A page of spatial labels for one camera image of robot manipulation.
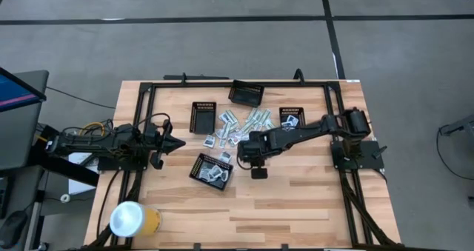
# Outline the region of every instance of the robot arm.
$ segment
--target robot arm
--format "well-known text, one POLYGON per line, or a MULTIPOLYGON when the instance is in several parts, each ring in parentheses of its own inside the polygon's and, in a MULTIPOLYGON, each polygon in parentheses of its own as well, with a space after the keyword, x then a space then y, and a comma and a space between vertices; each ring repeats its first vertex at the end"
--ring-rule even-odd
POLYGON ((279 127, 264 132, 251 132, 248 141, 238 143, 238 159, 250 163, 252 178, 267 178, 262 169, 264 161, 280 155, 294 144, 323 135, 341 136, 344 140, 344 154, 347 157, 361 155, 360 142, 370 134, 370 127, 364 111, 346 110, 341 115, 325 115, 320 121, 306 127, 279 127))
POLYGON ((157 125, 149 124, 142 133, 137 127, 124 124, 104 136, 58 133, 50 137, 46 151, 56 156, 92 153, 99 157, 99 170, 143 170, 150 152, 156 151, 150 163, 161 169, 161 154, 171 153, 186 144, 171 136, 173 126, 169 120, 164 121, 162 128, 160 133, 157 125))

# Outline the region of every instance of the gray floor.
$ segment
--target gray floor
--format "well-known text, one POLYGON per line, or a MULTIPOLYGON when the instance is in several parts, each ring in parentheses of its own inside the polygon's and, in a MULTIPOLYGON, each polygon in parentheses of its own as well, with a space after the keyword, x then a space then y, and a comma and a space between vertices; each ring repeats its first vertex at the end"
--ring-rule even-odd
MULTIPOLYGON (((474 13, 474 0, 330 0, 333 15, 474 13)), ((105 19, 173 16, 321 15, 321 0, 4 0, 0 19, 105 19)), ((435 149, 437 129, 473 114, 474 20, 338 21, 347 78, 361 79, 384 153, 402 241, 413 247, 471 250, 474 182, 451 175, 435 149)), ((231 78, 335 78, 324 21, 218 24, 0 26, 0 64, 12 72, 46 69, 51 87, 115 104, 121 80, 165 74, 231 78)), ((47 92, 40 120, 57 128, 112 110, 47 92)), ((474 152, 462 133, 442 138, 447 163, 474 177, 474 152)), ((49 194, 67 191, 50 176, 49 194)), ((90 203, 44 225, 53 250, 77 247, 90 203), (69 231, 55 224, 74 224, 69 231), (64 237, 53 235, 62 231, 64 237)), ((60 206, 45 205, 51 213, 60 206)))

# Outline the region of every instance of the yellow cable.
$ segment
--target yellow cable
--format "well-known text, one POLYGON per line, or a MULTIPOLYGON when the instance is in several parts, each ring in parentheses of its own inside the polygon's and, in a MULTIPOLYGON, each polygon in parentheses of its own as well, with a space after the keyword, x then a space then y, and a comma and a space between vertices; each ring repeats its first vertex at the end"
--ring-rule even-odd
POLYGON ((104 128, 104 125, 100 122, 91 122, 89 123, 88 125, 84 126, 84 128, 82 128, 80 131, 79 131, 79 135, 82 135, 82 132, 87 129, 88 127, 91 127, 93 125, 98 125, 101 127, 101 135, 104 136, 104 133, 105 133, 105 128, 104 128))
POLYGON ((42 140, 42 141, 47 142, 47 139, 46 139, 46 138, 41 137, 41 136, 39 136, 39 135, 35 135, 35 136, 36 136, 36 138, 38 138, 39 140, 42 140))

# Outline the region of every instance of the white cup lid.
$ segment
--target white cup lid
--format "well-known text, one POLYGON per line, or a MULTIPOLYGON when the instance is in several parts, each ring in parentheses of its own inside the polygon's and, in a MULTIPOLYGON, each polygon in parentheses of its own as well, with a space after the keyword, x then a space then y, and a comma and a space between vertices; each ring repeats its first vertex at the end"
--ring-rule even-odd
POLYGON ((144 225, 144 211, 133 201, 120 203, 110 215, 110 229, 118 237, 132 237, 144 225))

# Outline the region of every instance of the small black tray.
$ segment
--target small black tray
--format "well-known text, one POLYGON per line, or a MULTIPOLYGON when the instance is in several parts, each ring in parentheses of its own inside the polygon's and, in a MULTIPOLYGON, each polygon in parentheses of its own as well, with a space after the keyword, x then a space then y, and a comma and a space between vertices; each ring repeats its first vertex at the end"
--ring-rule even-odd
POLYGON ((282 122, 286 122, 288 116, 292 115, 298 118, 296 128, 304 127, 306 122, 304 120, 304 109, 302 107, 280 107, 280 126, 282 122))
POLYGON ((216 103, 193 102, 190 133, 213 134, 216 128, 216 103))
POLYGON ((230 89, 229 99, 232 103, 258 107, 264 96, 264 89, 265 87, 258 84, 234 80, 230 89))
POLYGON ((190 178, 200 181, 203 184, 207 184, 210 187, 214 187, 218 190, 224 191, 225 187, 227 186, 227 183, 230 180, 230 176, 232 175, 233 168, 234 166, 231 164, 224 163, 222 161, 219 161, 218 159, 209 157, 208 155, 201 153, 199 154, 198 159, 196 159, 196 162, 194 163, 193 169, 191 170, 191 173, 190 173, 190 178), (217 178, 216 181, 207 182, 199 178, 199 173, 201 172, 202 167, 208 167, 211 169, 212 167, 214 167, 214 165, 219 166, 221 170, 229 171, 229 176, 227 177, 227 181, 222 181, 222 179, 217 178))

